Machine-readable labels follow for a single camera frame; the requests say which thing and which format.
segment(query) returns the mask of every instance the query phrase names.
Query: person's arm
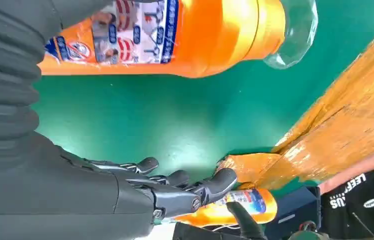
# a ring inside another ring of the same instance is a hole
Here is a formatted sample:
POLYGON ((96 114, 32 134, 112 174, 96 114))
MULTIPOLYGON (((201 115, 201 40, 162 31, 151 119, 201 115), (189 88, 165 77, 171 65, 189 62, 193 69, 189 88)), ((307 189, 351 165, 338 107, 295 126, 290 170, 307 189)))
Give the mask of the person's arm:
POLYGON ((339 172, 332 178, 326 180, 319 185, 321 194, 330 192, 338 186, 349 181, 351 178, 356 177, 362 173, 367 173, 374 170, 374 153, 365 157, 363 160, 355 163, 354 165, 339 172))

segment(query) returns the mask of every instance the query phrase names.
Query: black t-shirt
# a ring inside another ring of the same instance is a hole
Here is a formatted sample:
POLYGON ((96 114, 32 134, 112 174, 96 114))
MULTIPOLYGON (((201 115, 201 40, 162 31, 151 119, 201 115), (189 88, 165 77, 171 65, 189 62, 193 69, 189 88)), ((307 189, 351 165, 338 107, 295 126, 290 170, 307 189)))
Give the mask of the black t-shirt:
POLYGON ((334 239, 373 237, 374 170, 362 173, 324 194, 321 204, 320 232, 334 239))

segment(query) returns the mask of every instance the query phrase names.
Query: green mat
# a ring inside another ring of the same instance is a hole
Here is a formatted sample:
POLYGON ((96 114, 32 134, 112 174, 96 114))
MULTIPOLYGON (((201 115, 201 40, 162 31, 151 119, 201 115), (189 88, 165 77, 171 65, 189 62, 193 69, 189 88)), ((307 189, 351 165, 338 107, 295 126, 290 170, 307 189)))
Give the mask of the green mat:
POLYGON ((82 157, 153 156, 157 174, 184 169, 193 180, 226 154, 268 152, 374 39, 374 0, 318 1, 317 9, 314 44, 287 70, 249 61, 204 79, 45 76, 35 85, 38 131, 82 157))

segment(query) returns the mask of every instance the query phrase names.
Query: orange bottle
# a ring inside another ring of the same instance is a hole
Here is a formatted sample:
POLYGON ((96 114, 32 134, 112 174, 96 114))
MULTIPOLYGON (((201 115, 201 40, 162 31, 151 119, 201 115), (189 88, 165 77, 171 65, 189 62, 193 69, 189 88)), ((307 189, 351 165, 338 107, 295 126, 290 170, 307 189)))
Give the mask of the orange bottle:
POLYGON ((311 46, 318 18, 314 0, 281 1, 115 0, 52 38, 39 67, 44 75, 189 78, 214 75, 245 60, 287 68, 311 46), (310 17, 291 20, 295 9, 310 17))
POLYGON ((230 191, 223 199, 199 208, 195 213, 175 217, 175 221, 196 227, 237 224, 226 207, 227 202, 239 202, 259 224, 272 221, 277 214, 277 203, 266 189, 230 191))

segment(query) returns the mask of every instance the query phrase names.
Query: black robotic arm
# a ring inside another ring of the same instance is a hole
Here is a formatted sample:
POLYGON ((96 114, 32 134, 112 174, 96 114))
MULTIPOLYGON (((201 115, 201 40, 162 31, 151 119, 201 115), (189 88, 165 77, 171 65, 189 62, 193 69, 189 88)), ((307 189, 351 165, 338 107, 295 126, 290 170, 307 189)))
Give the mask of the black robotic arm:
POLYGON ((32 84, 41 78, 46 41, 110 2, 0 0, 0 239, 145 236, 154 218, 192 213, 236 181, 228 169, 193 185, 182 171, 148 177, 158 165, 153 158, 91 161, 35 132, 39 118, 30 105, 39 96, 32 84))

